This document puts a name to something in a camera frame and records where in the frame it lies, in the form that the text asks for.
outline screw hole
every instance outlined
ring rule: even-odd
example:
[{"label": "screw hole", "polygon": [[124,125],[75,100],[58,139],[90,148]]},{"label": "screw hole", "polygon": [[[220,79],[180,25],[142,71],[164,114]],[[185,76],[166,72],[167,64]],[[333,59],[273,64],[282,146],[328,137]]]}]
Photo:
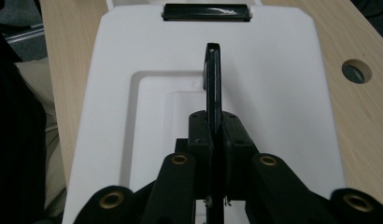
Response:
[{"label": "screw hole", "polygon": [[343,75],[351,82],[363,84],[368,82],[372,77],[370,67],[359,60],[348,60],[342,65]]},{"label": "screw hole", "polygon": [[172,157],[171,161],[172,161],[172,163],[174,163],[176,165],[182,165],[188,161],[188,158],[183,156],[183,155],[177,155],[177,156]]},{"label": "screw hole", "polygon": [[99,205],[105,209],[111,209],[119,206],[124,201],[124,195],[122,192],[115,190],[104,195],[99,200]]},{"label": "screw hole", "polygon": [[373,210],[373,206],[368,201],[356,194],[346,194],[343,199],[349,206],[358,211],[368,213]]},{"label": "screw hole", "polygon": [[277,165],[277,160],[276,160],[276,158],[271,157],[271,156],[262,156],[262,157],[259,158],[259,160],[260,160],[261,163],[263,163],[264,165],[270,165],[270,166]]}]

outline white plastic tray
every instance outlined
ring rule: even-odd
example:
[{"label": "white plastic tray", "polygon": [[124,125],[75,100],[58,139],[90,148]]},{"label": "white plastic tray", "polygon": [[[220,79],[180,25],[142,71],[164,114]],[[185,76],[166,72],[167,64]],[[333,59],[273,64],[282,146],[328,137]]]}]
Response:
[{"label": "white plastic tray", "polygon": [[[251,7],[250,22],[186,22],[163,21],[162,11],[114,7],[101,19],[64,223],[101,188],[135,191],[157,177],[176,138],[187,137],[190,113],[205,109],[209,42],[220,44],[223,110],[241,118],[258,149],[281,157],[324,197],[345,186],[310,17],[297,8]],[[242,206],[226,208],[226,223],[246,223]]]}]

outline table hole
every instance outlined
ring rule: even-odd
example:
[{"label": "table hole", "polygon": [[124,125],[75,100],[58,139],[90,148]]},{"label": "table hole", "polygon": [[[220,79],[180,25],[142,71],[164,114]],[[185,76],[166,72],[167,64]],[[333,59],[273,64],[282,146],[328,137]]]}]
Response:
[{"label": "table hole", "polygon": [[360,60],[352,59],[344,62],[341,70],[346,79],[353,83],[363,84],[372,78],[369,65]]}]

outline black handle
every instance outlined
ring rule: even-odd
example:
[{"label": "black handle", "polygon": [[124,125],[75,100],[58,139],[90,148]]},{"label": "black handle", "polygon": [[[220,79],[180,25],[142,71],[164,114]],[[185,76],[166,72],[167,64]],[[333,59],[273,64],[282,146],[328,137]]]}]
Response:
[{"label": "black handle", "polygon": [[250,21],[245,4],[165,4],[165,21]]}]

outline wooden table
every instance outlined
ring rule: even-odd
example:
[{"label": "wooden table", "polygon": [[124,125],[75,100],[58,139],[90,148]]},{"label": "wooden table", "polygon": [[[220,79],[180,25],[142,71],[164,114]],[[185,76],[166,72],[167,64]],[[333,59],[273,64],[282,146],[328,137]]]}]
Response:
[{"label": "wooden table", "polygon": [[[347,184],[383,203],[383,38],[349,0],[262,2],[299,7],[314,18]],[[68,180],[93,43],[107,7],[104,0],[45,0],[41,5]],[[348,60],[356,66],[358,61],[367,64],[370,80],[364,84],[348,81],[342,74]]]}]

